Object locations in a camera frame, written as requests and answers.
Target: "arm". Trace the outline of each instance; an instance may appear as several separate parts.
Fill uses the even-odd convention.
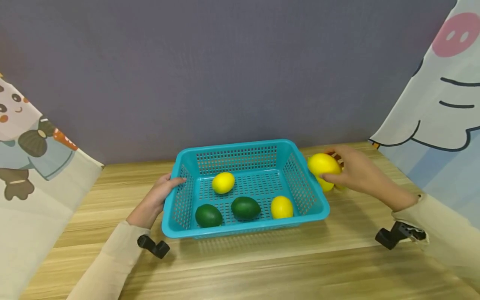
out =
[[[116,300],[142,249],[137,239],[150,234],[150,228],[163,211],[165,198],[182,178],[161,177],[145,198],[113,231],[100,254],[73,288],[67,300]]]
[[[324,180],[375,197],[397,221],[423,229],[427,238],[416,241],[421,249],[480,292],[480,230],[433,197],[419,199],[396,185],[360,151],[339,145],[328,152],[343,158],[344,170],[320,174]]]

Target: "pink pig nose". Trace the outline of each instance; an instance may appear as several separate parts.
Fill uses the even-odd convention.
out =
[[[480,17],[473,12],[459,13],[446,20],[432,49],[439,57],[451,57],[467,50],[480,34]]]

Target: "cartoon print curtain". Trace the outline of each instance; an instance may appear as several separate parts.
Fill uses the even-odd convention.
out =
[[[0,76],[0,299],[20,296],[101,166]]]
[[[480,1],[459,0],[371,140],[480,228]]]

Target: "beige sleeve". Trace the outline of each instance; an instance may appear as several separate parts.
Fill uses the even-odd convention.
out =
[[[67,300],[117,300],[142,249],[137,239],[150,230],[122,221]]]
[[[480,292],[480,230],[429,195],[392,216],[423,229],[427,238],[416,241],[421,249]]]

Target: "black bracket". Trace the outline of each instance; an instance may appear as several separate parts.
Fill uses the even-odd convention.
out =
[[[157,245],[155,242],[146,234],[140,236],[137,239],[137,244],[140,248],[149,250],[153,255],[162,259],[170,251],[170,247],[164,241],[160,241]]]
[[[425,231],[403,222],[395,222],[390,231],[382,228],[375,236],[375,240],[384,245],[388,250],[392,250],[399,241],[413,237],[416,240],[424,240],[427,238]]]

